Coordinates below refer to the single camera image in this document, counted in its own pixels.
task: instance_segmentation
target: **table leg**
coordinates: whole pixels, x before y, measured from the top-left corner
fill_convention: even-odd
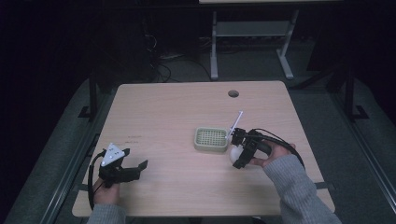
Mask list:
[[[283,44],[281,49],[276,50],[277,57],[280,60],[280,63],[283,68],[283,72],[285,73],[285,76],[287,79],[294,78],[293,73],[291,72],[288,60],[286,59],[286,51],[288,50],[288,46],[289,46],[289,43],[291,40],[291,36],[293,34],[294,26],[297,21],[298,13],[299,13],[299,10],[295,10],[293,12],[293,15],[291,17],[291,20],[290,20],[290,23],[288,26],[288,31],[286,32],[286,35],[285,35],[285,43]]]
[[[213,23],[212,23],[212,52],[210,53],[210,78],[212,80],[218,80],[218,57],[216,55],[216,29],[217,29],[217,13],[213,12]]]

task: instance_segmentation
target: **small basket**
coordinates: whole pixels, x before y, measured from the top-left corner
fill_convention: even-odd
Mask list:
[[[218,128],[197,128],[194,147],[197,150],[224,152],[227,150],[227,131]]]

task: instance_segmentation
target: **floor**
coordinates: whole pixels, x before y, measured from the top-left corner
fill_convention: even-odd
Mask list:
[[[218,56],[218,81],[281,80],[291,87],[316,73],[305,71],[315,44],[312,40],[290,44],[287,57],[295,75],[293,80],[284,78],[276,57],[276,48],[281,42],[263,41],[260,45],[246,45],[230,41],[232,44],[224,44]],[[195,57],[166,56],[175,58],[161,61],[153,82],[211,81],[208,74],[209,53],[205,45]],[[369,119],[350,122],[339,105],[343,102],[343,90],[336,94],[326,92],[327,81],[325,77],[304,90],[290,91],[290,97],[320,171],[325,181],[334,186],[330,194],[336,207],[335,214],[343,223],[396,223],[395,211],[379,187],[364,151],[369,148],[389,182],[396,185],[396,167],[393,163],[396,159],[396,128],[376,104],[370,90],[358,80],[355,105],[361,105]],[[94,121],[89,122],[78,117],[81,108],[89,105],[88,80],[82,83],[59,120],[6,223],[87,221],[87,218],[74,217],[71,209],[91,159],[92,143],[101,132],[116,92],[117,88],[99,92],[98,114]],[[281,223],[280,217],[262,219],[266,223]],[[127,223],[172,221],[127,218]]]

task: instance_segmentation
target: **metal stand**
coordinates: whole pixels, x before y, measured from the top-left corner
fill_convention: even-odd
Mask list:
[[[277,58],[279,59],[280,64],[282,65],[283,72],[285,73],[285,76],[287,79],[294,78],[293,73],[291,72],[288,60],[286,60],[286,51],[288,50],[291,36],[293,35],[294,26],[297,22],[298,13],[299,13],[299,10],[295,10],[293,12],[293,16],[291,17],[291,20],[289,23],[288,32],[286,33],[286,36],[285,36],[285,43],[283,44],[282,49],[276,50]]]
[[[90,74],[89,82],[90,82],[90,106],[82,107],[78,117],[89,118],[89,122],[91,122],[95,118],[97,112],[96,82],[93,72],[91,72]]]
[[[290,21],[217,21],[217,12],[213,12],[212,51],[210,53],[210,78],[219,78],[218,58],[216,53],[217,36],[285,36],[281,49],[277,49],[277,57],[287,79],[293,79],[293,73],[286,59],[286,52],[294,31],[299,10],[294,10]]]
[[[355,119],[368,119],[369,117],[361,105],[356,105],[356,109],[358,110],[359,114],[353,113],[353,94],[355,78],[353,76],[352,67],[345,62],[336,63],[330,68],[309,78],[308,80],[296,86],[289,87],[289,90],[302,90],[305,87],[308,87],[309,85],[326,76],[332,76],[332,78],[326,85],[326,90],[328,92],[339,92],[343,85],[346,85],[344,111],[350,121],[355,122]]]

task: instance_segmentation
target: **gray sleeve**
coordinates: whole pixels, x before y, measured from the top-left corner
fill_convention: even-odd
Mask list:
[[[280,157],[263,170],[279,194],[284,223],[341,223],[317,196],[315,184],[296,156]]]
[[[124,224],[125,210],[115,204],[96,204],[88,224]]]

